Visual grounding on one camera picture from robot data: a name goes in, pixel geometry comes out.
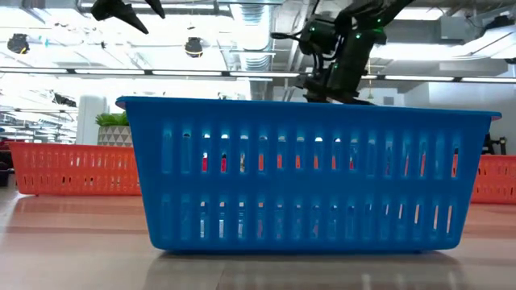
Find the ceiling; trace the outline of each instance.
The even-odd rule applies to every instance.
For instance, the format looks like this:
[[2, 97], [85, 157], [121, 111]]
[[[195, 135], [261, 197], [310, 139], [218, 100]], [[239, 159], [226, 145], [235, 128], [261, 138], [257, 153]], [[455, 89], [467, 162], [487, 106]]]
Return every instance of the ceiling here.
[[[336, 16], [350, 1], [321, 0], [317, 12]], [[133, 4], [138, 17], [150, 31], [148, 35], [117, 19], [95, 21], [89, 13], [93, 2], [35, 0], [30, 3], [31, 6], [27, 6], [21, 0], [2, 1], [0, 66], [174, 70], [265, 68], [278, 72], [306, 71], [312, 66], [311, 58], [301, 55], [295, 42], [271, 40], [268, 33], [299, 31], [315, 0], [245, 2], [269, 4], [267, 9], [258, 12], [256, 9], [244, 10], [250, 6], [239, 6], [238, 0], [218, 1], [216, 6], [213, 2], [178, 4], [178, 1], [162, 0], [167, 12], [166, 19], [153, 14], [143, 0], [126, 0]], [[393, 75], [500, 75], [507, 71], [504, 59], [516, 57], [516, 33], [513, 33], [516, 27], [511, 27], [510, 31], [498, 31], [498, 34], [486, 34], [482, 39], [475, 38], [494, 16], [500, 13], [514, 15], [514, 12], [514, 1], [416, 0], [387, 26], [385, 31], [389, 43], [373, 50], [368, 70], [370, 73]], [[14, 33], [28, 35], [29, 53], [19, 55], [6, 48], [7, 41]], [[197, 59], [190, 58], [184, 52], [185, 42], [194, 36], [203, 39], [204, 55]], [[232, 96], [245, 96], [251, 90], [251, 97], [254, 98], [253, 92], [256, 90], [267, 92], [267, 87], [283, 85], [282, 80], [268, 84], [263, 81], [230, 84], [225, 81], [204, 81], [190, 81], [189, 87], [213, 87], [214, 91]], [[163, 95], [166, 92], [179, 92], [191, 94], [192, 97], [208, 94], [200, 90], [191, 93], [191, 90], [184, 89], [188, 86], [184, 81], [171, 80], [138, 81], [111, 77], [78, 81], [70, 77], [18, 74], [3, 76], [0, 83], [3, 95], [18, 98], [29, 96], [31, 103], [19, 103], [24, 104], [24, 109], [44, 104], [46, 109], [58, 111], [69, 108], [56, 105], [48, 97], [52, 93], [61, 93], [75, 100], [89, 90], [101, 90], [116, 97], [128, 93]], [[366, 86], [397, 88], [401, 93], [416, 84], [397, 81], [363, 83]], [[15, 106], [0, 101], [0, 107]], [[56, 113], [44, 114], [56, 117]], [[55, 124], [75, 122], [73, 118], [62, 122], [60, 116], [57, 117], [59, 120], [54, 120]]]

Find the white column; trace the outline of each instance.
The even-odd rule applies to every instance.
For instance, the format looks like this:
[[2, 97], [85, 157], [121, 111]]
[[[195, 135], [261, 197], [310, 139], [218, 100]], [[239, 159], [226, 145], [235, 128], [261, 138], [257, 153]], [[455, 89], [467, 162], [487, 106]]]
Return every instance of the white column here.
[[79, 100], [79, 116], [77, 120], [77, 144], [97, 145], [98, 125], [95, 118], [107, 113], [106, 97], [85, 95]]

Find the plant pot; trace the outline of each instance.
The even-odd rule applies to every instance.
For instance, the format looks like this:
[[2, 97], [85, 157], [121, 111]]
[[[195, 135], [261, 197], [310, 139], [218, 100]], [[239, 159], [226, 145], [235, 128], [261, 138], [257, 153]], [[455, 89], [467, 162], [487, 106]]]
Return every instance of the plant pot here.
[[101, 126], [98, 128], [98, 145], [132, 147], [129, 126]]

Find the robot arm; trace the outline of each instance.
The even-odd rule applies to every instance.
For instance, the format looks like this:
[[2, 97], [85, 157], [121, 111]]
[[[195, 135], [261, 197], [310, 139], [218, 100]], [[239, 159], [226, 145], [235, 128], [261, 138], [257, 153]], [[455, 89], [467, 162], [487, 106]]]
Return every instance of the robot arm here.
[[[371, 105], [355, 99], [361, 77], [375, 44], [385, 44], [383, 27], [414, 0], [396, 0], [385, 6], [376, 0], [365, 4], [353, 3], [340, 11], [335, 19], [312, 15], [301, 34], [272, 34], [273, 38], [291, 38], [299, 41], [305, 55], [314, 56], [314, 72], [298, 78], [296, 86], [307, 89], [308, 102], [328, 102], [328, 98], [346, 104]], [[330, 61], [324, 67], [323, 61]]]

